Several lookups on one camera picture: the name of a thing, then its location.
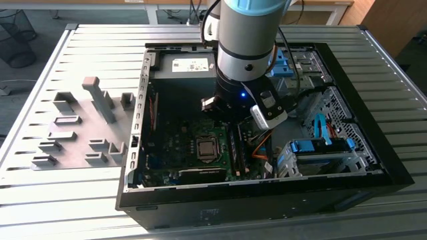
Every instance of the gray floor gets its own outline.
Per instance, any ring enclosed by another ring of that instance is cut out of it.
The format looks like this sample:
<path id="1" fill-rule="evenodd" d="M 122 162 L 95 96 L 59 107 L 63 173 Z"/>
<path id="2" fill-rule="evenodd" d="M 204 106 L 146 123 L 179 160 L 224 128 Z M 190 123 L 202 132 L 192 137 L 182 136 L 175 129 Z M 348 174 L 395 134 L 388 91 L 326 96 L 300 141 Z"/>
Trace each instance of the gray floor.
<path id="1" fill-rule="evenodd" d="M 54 48 L 64 32 L 66 25 L 78 24 L 148 24 L 147 12 L 144 10 L 62 10 L 60 19 L 51 19 L 48 10 L 25 11 L 32 26 L 38 32 L 38 38 L 31 41 L 31 47 L 36 53 L 38 61 L 34 65 L 13 69 L 0 61 L 0 81 L 4 80 L 36 80 L 44 69 Z M 168 18 L 163 11 L 158 11 L 160 24 L 186 23 L 188 10 L 172 13 L 176 18 Z M 410 42 L 396 58 L 399 64 L 411 65 L 407 74 L 427 93 L 427 81 L 424 80 L 427 69 L 427 44 L 418 45 Z M 8 82 L 12 89 L 9 96 L 0 96 L 0 134 L 7 134 L 25 103 L 34 82 Z"/>

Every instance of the aluminum profile table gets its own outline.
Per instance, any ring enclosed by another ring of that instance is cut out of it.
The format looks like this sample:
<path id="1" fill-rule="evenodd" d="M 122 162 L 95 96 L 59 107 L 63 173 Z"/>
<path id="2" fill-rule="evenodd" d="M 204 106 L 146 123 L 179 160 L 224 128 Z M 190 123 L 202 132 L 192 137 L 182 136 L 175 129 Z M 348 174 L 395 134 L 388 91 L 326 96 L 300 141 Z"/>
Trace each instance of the aluminum profile table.
<path id="1" fill-rule="evenodd" d="M 426 239 L 424 95 L 368 31 L 355 26 L 286 26 L 283 31 L 291 42 L 330 44 L 414 177 L 412 186 L 335 214 L 147 232 L 115 210 L 120 167 L 32 171 L 15 151 L 35 148 L 44 134 L 44 125 L 29 123 L 51 123 L 56 108 L 43 102 L 47 92 L 70 89 L 79 76 L 98 76 L 102 89 L 118 94 L 136 91 L 144 44 L 196 42 L 199 27 L 80 25 L 62 35 L 0 150 L 0 238 Z M 23 139 L 27 133 L 32 137 Z"/>

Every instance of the label sticker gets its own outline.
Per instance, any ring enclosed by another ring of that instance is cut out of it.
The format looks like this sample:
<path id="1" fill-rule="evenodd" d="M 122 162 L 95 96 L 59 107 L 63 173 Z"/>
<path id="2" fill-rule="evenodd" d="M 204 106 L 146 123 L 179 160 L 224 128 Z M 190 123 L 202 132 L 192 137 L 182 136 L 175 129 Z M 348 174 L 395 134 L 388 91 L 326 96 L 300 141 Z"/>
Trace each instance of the label sticker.
<path id="1" fill-rule="evenodd" d="M 219 214 L 220 214 L 219 208 L 202 210 L 200 211 L 200 220 L 214 221 L 215 219 L 219 218 Z"/>
<path id="2" fill-rule="evenodd" d="M 207 72 L 210 71 L 207 58 L 176 58 L 172 61 L 172 72 Z"/>
<path id="3" fill-rule="evenodd" d="M 270 173 L 272 173 L 272 171 L 274 171 L 274 166 L 272 166 L 268 162 L 266 162 L 264 167 L 266 167 L 267 171 L 268 171 Z"/>

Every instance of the blue plastic clip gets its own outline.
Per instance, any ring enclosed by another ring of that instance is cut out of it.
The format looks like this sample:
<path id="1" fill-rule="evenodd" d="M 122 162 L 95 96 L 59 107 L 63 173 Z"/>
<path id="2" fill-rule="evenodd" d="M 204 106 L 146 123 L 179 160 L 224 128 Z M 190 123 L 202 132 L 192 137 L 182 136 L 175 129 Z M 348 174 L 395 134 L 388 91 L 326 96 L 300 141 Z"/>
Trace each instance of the blue plastic clip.
<path id="1" fill-rule="evenodd" d="M 292 153 L 296 153 L 299 151 L 295 142 L 291 142 L 291 148 L 292 148 Z"/>
<path id="2" fill-rule="evenodd" d="M 299 152 L 312 152 L 315 151 L 315 146 L 311 140 L 295 141 Z"/>
<path id="3" fill-rule="evenodd" d="M 286 156 L 282 155 L 282 157 L 279 158 L 279 161 L 278 161 L 278 166 L 280 165 L 282 161 L 286 159 Z"/>
<path id="4" fill-rule="evenodd" d="M 288 58 L 286 57 L 283 51 L 278 50 L 278 56 L 275 58 L 274 68 L 271 70 L 272 77 L 292 77 L 294 70 L 288 66 Z"/>
<path id="5" fill-rule="evenodd" d="M 347 144 L 348 144 L 348 147 L 351 148 L 351 150 L 356 149 L 356 144 L 355 144 L 355 141 L 352 138 L 347 138 Z"/>

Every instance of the black cable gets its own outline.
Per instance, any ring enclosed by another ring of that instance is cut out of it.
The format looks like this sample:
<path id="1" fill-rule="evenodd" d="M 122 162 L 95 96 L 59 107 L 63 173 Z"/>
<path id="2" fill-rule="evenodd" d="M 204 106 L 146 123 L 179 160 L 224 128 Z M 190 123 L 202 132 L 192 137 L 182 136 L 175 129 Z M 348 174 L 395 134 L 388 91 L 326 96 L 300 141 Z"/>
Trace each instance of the black cable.
<path id="1" fill-rule="evenodd" d="M 195 16 L 192 18 L 192 21 L 195 21 L 195 18 L 198 19 L 198 24 L 200 23 L 200 20 L 199 20 L 199 9 L 200 9 L 200 5 L 202 5 L 202 0 L 199 0 L 199 4 L 198 4 L 198 8 L 195 10 Z"/>
<path id="2" fill-rule="evenodd" d="M 167 14 L 172 19 L 179 20 L 179 23 L 183 24 L 183 19 L 180 19 L 179 17 L 171 15 L 167 10 L 163 10 L 163 12 L 166 12 L 166 14 Z"/>
<path id="3" fill-rule="evenodd" d="M 302 20 L 302 17 L 303 17 L 303 13 L 304 13 L 304 6 L 306 6 L 306 3 L 304 3 L 304 0 L 300 0 L 302 1 L 302 8 L 300 8 L 300 12 L 299 12 L 299 17 L 295 21 L 287 23 L 287 25 L 290 24 L 299 24 L 300 20 Z"/>
<path id="4" fill-rule="evenodd" d="M 335 87 L 335 84 L 331 82 L 324 83 L 322 86 L 316 86 L 315 88 L 306 89 L 304 91 L 298 94 L 296 102 L 299 103 L 304 97 L 308 97 L 308 95 L 315 93 L 323 93 L 328 87 Z"/>
<path id="5" fill-rule="evenodd" d="M 194 0 L 190 0 L 190 6 L 191 6 L 191 11 L 194 12 L 194 14 L 198 16 L 198 11 L 196 11 L 196 7 L 195 7 L 195 2 L 194 2 Z M 190 13 L 190 24 L 192 23 L 192 19 L 195 19 L 195 18 L 192 18 L 191 17 L 192 16 L 192 14 Z"/>
<path id="6" fill-rule="evenodd" d="M 267 134 L 270 134 L 272 130 L 268 129 L 264 132 L 262 132 L 258 136 L 255 136 L 254 138 L 251 138 L 248 141 L 250 143 L 255 143 L 259 139 L 262 139 Z"/>
<path id="7" fill-rule="evenodd" d="M 300 93 L 300 87 L 302 87 L 300 74 L 299 74 L 299 70 L 296 69 L 295 59 L 294 59 L 294 55 L 292 55 L 292 51 L 291 51 L 291 48 L 290 48 L 290 44 L 288 44 L 286 35 L 283 34 L 283 31 L 282 31 L 280 27 L 278 29 L 279 29 L 279 34 L 280 34 L 280 37 L 282 37 L 282 40 L 283 40 L 283 43 L 284 43 L 284 47 L 286 47 L 286 49 L 288 51 L 288 56 L 290 56 L 290 59 L 291 59 L 291 62 L 292 62 L 294 72 L 295 72 L 295 75 L 296 75 L 295 97 L 298 97 L 299 93 Z"/>
<path id="8" fill-rule="evenodd" d="M 192 0 L 190 0 L 190 14 L 188 14 L 188 24 L 190 21 L 192 20 Z"/>
<path id="9" fill-rule="evenodd" d="M 203 22 L 202 22 L 202 29 L 200 29 L 200 38 L 202 38 L 202 43 L 206 45 L 207 40 L 206 40 L 206 25 L 207 25 L 207 18 L 214 10 L 214 8 L 216 7 L 216 5 L 220 3 L 222 0 L 216 0 L 214 2 L 214 4 L 211 5 L 211 7 L 207 9 L 206 11 L 206 15 L 203 18 Z"/>

